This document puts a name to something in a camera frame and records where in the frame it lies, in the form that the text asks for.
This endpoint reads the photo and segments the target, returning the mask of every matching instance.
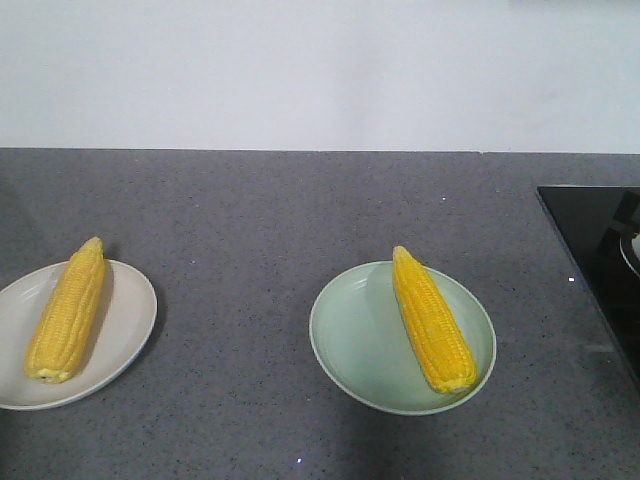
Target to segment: corn cob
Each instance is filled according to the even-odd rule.
[[[83,359],[105,275],[102,241],[87,240],[67,263],[27,348],[24,372],[46,383],[73,377]]]
[[[404,247],[393,249],[393,285],[405,329],[434,390],[465,390],[477,366],[449,306],[428,270]]]

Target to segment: white wall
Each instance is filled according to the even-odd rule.
[[[0,146],[640,153],[640,2],[4,0]]]

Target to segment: plate rim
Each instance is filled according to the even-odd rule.
[[[118,368],[116,368],[113,372],[111,372],[109,375],[105,376],[104,378],[100,379],[98,382],[96,382],[95,384],[91,385],[88,388],[85,388],[84,390],[74,393],[68,397],[62,398],[60,400],[54,400],[52,402],[46,402],[46,403],[40,403],[37,405],[13,405],[13,404],[6,404],[6,403],[0,403],[0,408],[2,409],[6,409],[6,410],[14,410],[14,411],[33,411],[33,410],[45,410],[45,409],[49,409],[49,408],[54,408],[54,407],[61,407],[63,405],[68,405],[70,403],[73,402],[77,402],[78,400],[81,400],[101,389],[103,389],[104,387],[106,387],[109,383],[111,383],[113,380],[115,380],[116,378],[118,378],[130,365],[131,363],[133,363],[133,361],[138,357],[138,355],[140,354],[140,352],[142,351],[142,349],[144,348],[144,346],[147,344],[147,341],[149,340],[149,337],[151,336],[151,332],[153,331],[153,328],[156,324],[156,319],[157,319],[157,315],[158,315],[158,297],[156,295],[155,292],[155,288],[153,287],[153,284],[151,283],[151,281],[147,278],[147,276],[145,274],[143,274],[140,270],[138,270],[137,268],[135,268],[132,265],[129,265],[128,263],[124,263],[118,260],[111,260],[111,259],[105,259],[109,262],[109,264],[112,266],[112,270],[113,270],[113,266],[117,266],[118,268],[123,268],[125,270],[129,270],[131,272],[133,272],[141,281],[142,283],[145,285],[146,289],[149,291],[150,293],[150,299],[153,299],[152,302],[152,306],[153,306],[153,315],[151,316],[150,320],[148,321],[148,327],[146,329],[146,331],[144,332],[144,334],[141,336],[141,340],[140,340],[140,345],[138,347],[135,348],[135,351],[129,356],[129,358],[127,358],[126,361],[124,361]],[[10,289],[11,287],[14,287],[16,284],[27,281],[30,277],[32,276],[36,276],[39,274],[42,274],[44,271],[46,270],[55,270],[57,267],[60,267],[61,265],[64,265],[66,263],[68,263],[69,261],[66,260],[64,262],[58,262],[58,263],[54,263],[51,265],[47,265],[44,266],[42,268],[39,268],[37,270],[34,270],[33,272],[27,273],[26,275],[23,275],[22,277],[18,278],[17,280],[11,282],[9,285],[7,285],[6,287],[2,288],[0,290],[0,296],[2,296],[2,294]]]
[[[327,282],[327,284],[320,290],[320,292],[318,293],[316,299],[313,302],[313,306],[311,307],[311,313],[309,314],[309,341],[311,342],[311,348],[313,349],[313,353],[316,357],[317,362],[320,364],[320,367],[322,368],[322,370],[325,372],[325,374],[327,374],[327,376],[333,381],[333,383],[338,386],[342,391],[344,391],[345,393],[347,393],[349,396],[351,396],[352,398],[354,398],[355,400],[371,407],[374,408],[376,410],[385,412],[385,413],[391,413],[391,414],[396,414],[396,415],[404,415],[404,416],[425,416],[425,415],[434,415],[436,413],[441,413],[441,412],[445,412],[447,410],[451,410],[455,407],[458,407],[460,405],[462,405],[463,403],[466,403],[467,401],[469,401],[471,398],[473,398],[474,396],[476,396],[476,394],[484,387],[484,385],[487,383],[487,381],[489,380],[489,377],[491,376],[491,374],[493,373],[493,369],[496,363],[496,358],[497,358],[497,338],[496,338],[496,332],[495,332],[495,328],[493,327],[493,322],[491,321],[491,317],[489,316],[489,314],[487,313],[486,309],[484,308],[484,306],[482,305],[482,303],[476,298],[475,295],[473,295],[473,293],[471,293],[464,285],[462,285],[460,282],[458,282],[456,279],[450,277],[449,275],[442,273],[439,270],[436,270],[434,268],[428,267],[426,265],[423,265],[423,267],[425,269],[427,269],[429,271],[429,273],[432,274],[436,274],[439,276],[442,276],[444,278],[446,278],[447,280],[453,282],[458,288],[460,288],[461,290],[463,290],[467,295],[469,295],[469,297],[473,300],[474,303],[476,303],[482,313],[484,314],[484,317],[487,321],[487,325],[489,327],[489,331],[491,332],[491,360],[489,361],[489,366],[487,368],[487,373],[484,375],[484,377],[480,380],[480,382],[478,382],[478,384],[471,390],[469,390],[469,392],[467,392],[467,394],[465,396],[463,396],[462,398],[458,399],[457,401],[442,406],[442,407],[438,407],[438,408],[431,408],[431,409],[426,409],[426,410],[402,410],[402,409],[397,409],[397,408],[390,408],[390,407],[385,407],[382,405],[378,405],[370,400],[367,400],[366,398],[362,397],[361,395],[358,395],[357,393],[351,391],[346,385],[344,385],[344,383],[342,381],[340,381],[338,378],[336,378],[335,375],[333,375],[332,372],[329,371],[328,367],[325,365],[325,363],[321,360],[320,358],[320,353],[318,352],[318,347],[316,346],[316,342],[314,341],[314,335],[313,335],[313,324],[314,324],[314,313],[316,312],[316,308],[317,305],[320,301],[320,299],[322,298],[322,296],[324,294],[326,294],[326,291],[331,288],[332,284],[334,284],[335,282],[337,282],[340,278],[342,278],[343,276],[346,276],[347,274],[355,271],[355,270],[360,270],[360,269],[364,269],[364,268],[372,268],[375,266],[379,266],[379,265],[392,265],[393,262],[391,260],[379,260],[379,261],[374,261],[374,262],[367,262],[367,263],[363,263],[360,265],[356,265],[354,267],[348,268],[347,270],[344,270],[343,272],[339,273],[338,275],[336,275],[335,277],[333,277],[329,282]]]

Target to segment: corn on the cob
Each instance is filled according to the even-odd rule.
[[[427,269],[406,248],[393,249],[393,285],[422,372],[438,392],[465,390],[477,366],[449,306]]]
[[[71,256],[44,309],[25,356],[29,378],[61,383],[77,373],[104,275],[102,241],[93,237]]]

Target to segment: black glass cooktop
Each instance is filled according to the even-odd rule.
[[[640,276],[627,262],[640,229],[640,187],[542,186],[538,192],[640,386]]]

